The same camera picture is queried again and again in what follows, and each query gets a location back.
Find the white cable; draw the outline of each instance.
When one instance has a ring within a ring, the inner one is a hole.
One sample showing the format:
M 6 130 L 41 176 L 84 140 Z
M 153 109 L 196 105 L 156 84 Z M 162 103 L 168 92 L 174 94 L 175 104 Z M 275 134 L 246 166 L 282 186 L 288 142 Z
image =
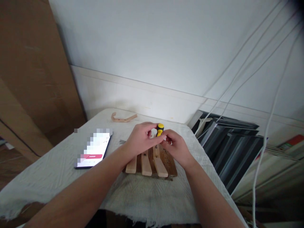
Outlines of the white cable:
M 252 77 L 254 76 L 261 68 L 262 66 L 268 61 L 268 59 L 276 52 L 276 50 L 282 45 L 282 43 L 287 39 L 287 37 L 293 32 L 293 30 L 298 26 L 298 24 L 300 23 L 301 21 L 299 21 L 295 26 L 294 28 L 285 36 L 285 38 L 280 42 L 280 44 L 276 47 L 276 49 L 270 54 L 270 56 L 268 56 L 268 58 L 263 62 L 263 64 L 246 80 L 243 82 L 242 85 L 240 85 L 240 87 L 234 92 L 234 94 L 231 96 L 231 98 L 229 99 L 228 103 L 226 104 L 226 107 L 222 113 L 222 115 L 219 117 L 219 119 L 217 121 L 219 121 L 222 116 L 224 115 L 230 101 L 232 100 L 232 98 L 234 97 L 234 95 L 238 92 L 238 90 Z M 202 137 L 206 132 L 207 132 L 208 129 L 205 130 L 205 132 L 200 135 L 197 139 L 199 139 L 200 137 Z
M 285 22 L 285 24 L 276 32 L 276 34 L 269 40 L 269 42 L 259 51 L 259 53 L 252 59 L 252 61 L 246 66 L 246 68 L 240 73 L 240 75 L 245 71 L 245 70 L 247 70 L 249 67 L 250 67 L 250 65 L 254 62 L 254 60 L 261 54 L 261 52 L 271 43 L 271 41 L 277 36 L 277 34 L 283 29 L 283 27 L 294 17 L 294 15 L 296 14 L 298 12 L 298 10 L 296 10 L 294 13 L 293 13 L 293 15 Z M 246 58 L 246 60 L 245 60 L 245 62 L 248 60 L 248 58 L 250 57 L 250 55 L 251 55 L 251 53 L 252 53 L 252 51 L 250 52 L 250 54 L 247 56 L 247 58 Z M 207 116 L 204 118 L 204 120 L 203 120 L 203 123 L 206 121 L 206 119 L 209 117 L 209 115 L 212 113 L 212 111 L 214 110 L 214 108 L 216 107 L 216 105 L 220 102 L 220 100 L 223 98 L 223 96 L 226 94 L 226 92 L 230 89 L 230 87 L 232 86 L 232 84 L 233 84 L 233 82 L 236 80 L 236 78 L 237 78 L 237 76 L 238 76 L 238 73 L 234 76 L 234 78 L 233 78 L 233 80 L 232 80 L 232 82 L 229 84 L 229 86 L 227 87 L 227 89 L 224 91 L 224 93 L 221 95 L 221 97 L 218 99 L 218 101 L 216 101 L 216 103 L 215 103 L 215 105 L 212 107 L 212 109 L 210 110 L 210 112 L 207 114 Z
M 273 9 L 267 14 L 267 16 L 264 18 L 264 20 L 262 20 L 262 22 L 258 25 L 258 27 L 253 31 L 253 33 L 251 33 L 251 35 L 247 38 L 247 40 L 243 43 L 243 45 L 241 46 L 241 48 L 238 50 L 238 52 L 236 53 L 236 55 L 233 57 L 233 59 L 230 61 L 230 63 L 228 64 L 228 66 L 224 69 L 224 71 L 221 73 L 221 75 L 218 77 L 218 79 L 216 79 L 216 81 L 209 87 L 209 89 L 207 89 L 204 94 L 203 97 L 213 88 L 213 86 L 222 78 L 222 76 L 224 75 L 224 73 L 227 71 L 227 69 L 231 66 L 231 64 L 233 63 L 233 61 L 236 59 L 236 57 L 238 56 L 238 54 L 242 51 L 242 49 L 244 48 L 244 46 L 247 44 L 247 42 L 250 40 L 250 38 L 256 33 L 256 31 L 261 27 L 261 25 L 266 21 L 266 19 L 270 16 L 270 14 L 274 11 L 274 9 L 281 3 L 281 1 L 279 1 L 274 7 Z
M 255 210 L 256 210 L 256 183 L 257 183 L 257 175 L 258 175 L 258 172 L 259 172 L 259 168 L 260 168 L 261 161 L 262 161 L 262 158 L 263 158 L 263 154 L 265 152 L 265 148 L 266 148 L 266 144 L 267 144 L 268 129 L 269 129 L 269 126 L 270 126 L 271 118 L 272 118 L 273 113 L 275 111 L 275 106 L 276 106 L 276 102 L 278 100 L 278 94 L 279 94 L 279 91 L 280 91 L 280 88 L 281 88 L 281 83 L 282 83 L 283 78 L 285 76 L 285 72 L 286 72 L 286 69 L 287 69 L 287 66 L 288 66 L 288 63 L 289 63 L 289 60 L 290 60 L 291 53 L 292 53 L 292 51 L 294 49 L 294 46 L 295 46 L 298 38 L 300 37 L 301 30 L 302 30 L 302 28 L 300 29 L 300 31 L 299 31 L 296 39 L 294 40 L 294 42 L 293 42 L 293 44 L 292 44 L 292 46 L 290 48 L 290 51 L 289 51 L 289 54 L 288 54 L 288 57 L 287 57 L 287 60 L 286 60 L 286 64 L 285 64 L 285 67 L 284 67 L 284 71 L 283 71 L 283 74 L 282 74 L 282 76 L 280 78 L 280 82 L 279 82 L 277 91 L 275 93 L 275 98 L 274 98 L 274 101 L 272 103 L 271 113 L 269 115 L 269 118 L 268 118 L 268 121 L 267 121 L 267 125 L 266 125 L 266 129 L 265 129 L 263 147 L 262 147 L 262 151 L 261 151 L 259 162 L 258 162 L 257 167 L 256 167 L 256 172 L 255 172 L 255 175 L 254 175 L 254 180 L 253 180 L 253 185 L 252 185 L 252 219 L 253 219 L 253 228 L 256 228 L 256 212 L 255 212 Z

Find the right hand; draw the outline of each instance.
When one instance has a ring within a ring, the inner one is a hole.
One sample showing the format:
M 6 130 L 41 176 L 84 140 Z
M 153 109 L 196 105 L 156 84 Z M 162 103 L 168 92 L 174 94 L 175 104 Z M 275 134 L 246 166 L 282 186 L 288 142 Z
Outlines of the right hand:
M 182 136 L 171 129 L 164 130 L 161 135 L 166 136 L 166 141 L 160 144 L 184 169 L 195 161 Z

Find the finger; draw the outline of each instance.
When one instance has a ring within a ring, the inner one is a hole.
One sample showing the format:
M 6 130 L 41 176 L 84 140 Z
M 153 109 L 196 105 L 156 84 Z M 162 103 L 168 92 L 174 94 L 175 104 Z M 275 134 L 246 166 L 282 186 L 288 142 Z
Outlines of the finger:
M 172 142 L 178 140 L 181 136 L 171 129 L 164 130 L 161 135 L 168 136 Z
M 140 125 L 145 125 L 145 124 L 152 124 L 152 122 L 142 122 Z
M 157 128 L 157 123 L 147 122 L 146 124 L 143 124 L 142 127 L 146 132 L 148 132 L 148 131 L 152 130 L 153 128 L 156 129 Z
M 173 146 L 171 146 L 171 144 L 169 144 L 169 143 L 167 143 L 167 142 L 165 142 L 165 141 L 161 142 L 160 144 L 161 144 L 162 147 L 163 147 L 165 150 L 167 150 L 168 152 L 170 152 L 170 151 L 172 150 L 172 148 L 173 148 Z
M 150 147 L 160 144 L 162 141 L 164 141 L 165 137 L 166 136 L 161 135 L 161 136 L 149 139 Z

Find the left hand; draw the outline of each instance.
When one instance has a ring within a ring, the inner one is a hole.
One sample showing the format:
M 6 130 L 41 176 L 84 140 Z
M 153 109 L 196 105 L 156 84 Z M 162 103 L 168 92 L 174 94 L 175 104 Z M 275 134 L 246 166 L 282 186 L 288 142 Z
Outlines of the left hand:
M 135 125 L 128 140 L 124 143 L 124 146 L 128 151 L 134 153 L 134 156 L 145 152 L 149 148 L 161 143 L 166 136 L 151 137 L 151 130 L 157 128 L 158 123 L 144 122 Z

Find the cardboard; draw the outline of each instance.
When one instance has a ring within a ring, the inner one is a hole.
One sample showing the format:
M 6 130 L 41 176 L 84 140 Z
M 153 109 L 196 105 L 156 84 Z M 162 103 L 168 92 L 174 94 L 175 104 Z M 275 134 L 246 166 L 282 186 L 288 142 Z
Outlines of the cardboard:
M 0 118 L 44 154 L 46 140 L 57 145 L 86 121 L 76 86 L 48 1 L 1 1 L 0 15 Z

